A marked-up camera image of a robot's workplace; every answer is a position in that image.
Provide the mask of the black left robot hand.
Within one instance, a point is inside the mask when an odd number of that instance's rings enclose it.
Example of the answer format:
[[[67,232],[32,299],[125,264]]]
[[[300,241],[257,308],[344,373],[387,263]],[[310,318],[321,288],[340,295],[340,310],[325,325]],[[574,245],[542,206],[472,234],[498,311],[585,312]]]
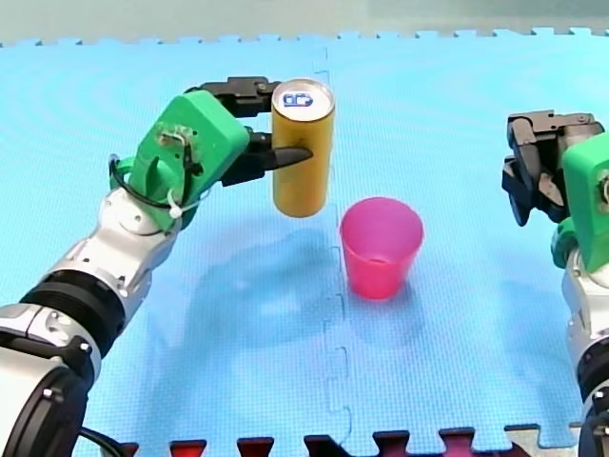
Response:
[[[256,117],[271,112],[273,91],[279,81],[270,82],[263,76],[228,77],[225,82],[207,82],[191,87],[186,93],[206,90],[211,93],[234,117]],[[267,171],[300,164],[313,157],[306,147],[273,147],[272,134],[255,132],[246,127],[249,143],[222,175],[224,187],[260,179]]]

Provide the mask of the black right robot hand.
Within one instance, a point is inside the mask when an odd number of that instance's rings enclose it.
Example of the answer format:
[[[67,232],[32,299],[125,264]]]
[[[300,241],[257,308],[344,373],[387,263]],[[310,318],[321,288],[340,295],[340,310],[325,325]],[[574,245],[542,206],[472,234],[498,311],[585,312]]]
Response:
[[[501,187],[519,226],[527,224],[534,209],[555,223],[570,215],[563,155],[603,132],[591,113],[556,114],[548,109],[508,116],[506,138],[512,154],[503,161]]]

